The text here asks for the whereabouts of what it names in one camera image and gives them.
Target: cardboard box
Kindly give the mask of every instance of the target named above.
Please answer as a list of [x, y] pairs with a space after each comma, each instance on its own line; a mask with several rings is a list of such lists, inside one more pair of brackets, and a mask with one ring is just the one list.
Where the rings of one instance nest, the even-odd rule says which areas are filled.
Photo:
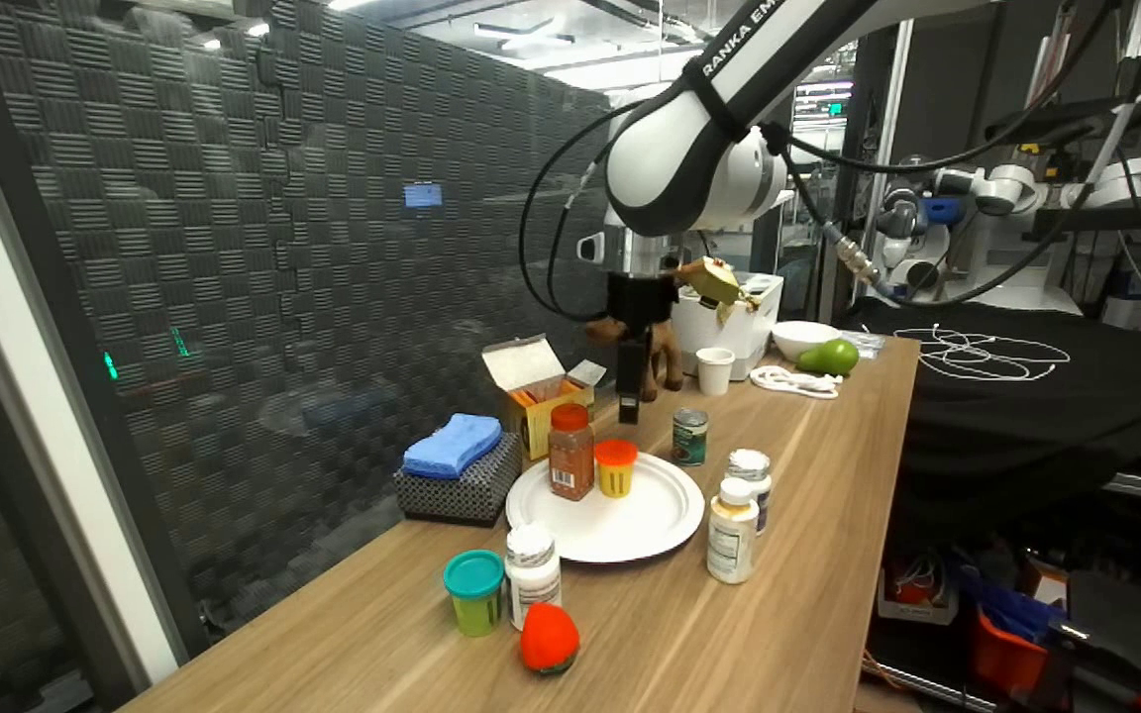
[[518, 420], [526, 460], [546, 454], [546, 429], [560, 404], [590, 404], [590, 387], [567, 377], [542, 334], [483, 347], [483, 363], [507, 394], [511, 420]]

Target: small box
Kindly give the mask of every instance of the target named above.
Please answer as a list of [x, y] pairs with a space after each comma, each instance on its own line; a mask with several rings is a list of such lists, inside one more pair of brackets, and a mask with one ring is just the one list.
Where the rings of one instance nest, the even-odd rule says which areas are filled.
[[483, 347], [483, 363], [516, 409], [526, 460], [546, 454], [546, 425], [560, 404], [590, 404], [590, 387], [567, 377], [542, 334]]
[[406, 516], [495, 524], [507, 488], [523, 471], [518, 435], [505, 430], [501, 443], [477, 460], [461, 479], [416, 479], [406, 468], [392, 476], [392, 491]]

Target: ceiling light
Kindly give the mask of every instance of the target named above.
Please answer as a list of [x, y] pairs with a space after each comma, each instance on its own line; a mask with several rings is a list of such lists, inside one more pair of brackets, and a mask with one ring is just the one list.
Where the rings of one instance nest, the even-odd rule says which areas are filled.
[[329, 0], [329, 12], [350, 12], [350, 9], [361, 9], [369, 0]]

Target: green fruit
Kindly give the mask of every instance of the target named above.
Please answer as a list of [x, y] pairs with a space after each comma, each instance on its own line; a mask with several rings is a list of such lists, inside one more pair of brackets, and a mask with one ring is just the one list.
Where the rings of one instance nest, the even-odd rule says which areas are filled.
[[806, 347], [806, 352], [796, 357], [796, 369], [802, 369], [802, 371], [849, 377], [849, 371], [856, 369], [856, 360], [860, 360], [860, 347], [856, 347], [852, 339], [836, 338], [836, 339], [824, 339], [824, 344], [818, 344], [818, 347]]

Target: jar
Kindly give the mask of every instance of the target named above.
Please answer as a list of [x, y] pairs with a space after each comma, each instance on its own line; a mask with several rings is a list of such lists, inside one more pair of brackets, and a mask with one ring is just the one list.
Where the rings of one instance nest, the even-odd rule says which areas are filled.
[[746, 582], [756, 558], [756, 500], [746, 479], [723, 479], [705, 524], [705, 570], [723, 582]]
[[705, 464], [705, 430], [711, 430], [711, 420], [705, 410], [679, 410], [674, 414], [674, 460], [679, 464]]
[[523, 628], [530, 603], [561, 607], [561, 563], [555, 540], [530, 524], [507, 533], [507, 619]]
[[769, 454], [753, 453], [753, 446], [734, 446], [729, 453], [729, 471], [724, 479], [746, 479], [753, 488], [756, 500], [756, 532], [765, 532], [769, 524], [769, 496], [773, 496], [773, 471], [769, 471]]
[[583, 500], [593, 488], [593, 430], [583, 404], [560, 404], [546, 430], [546, 488]]

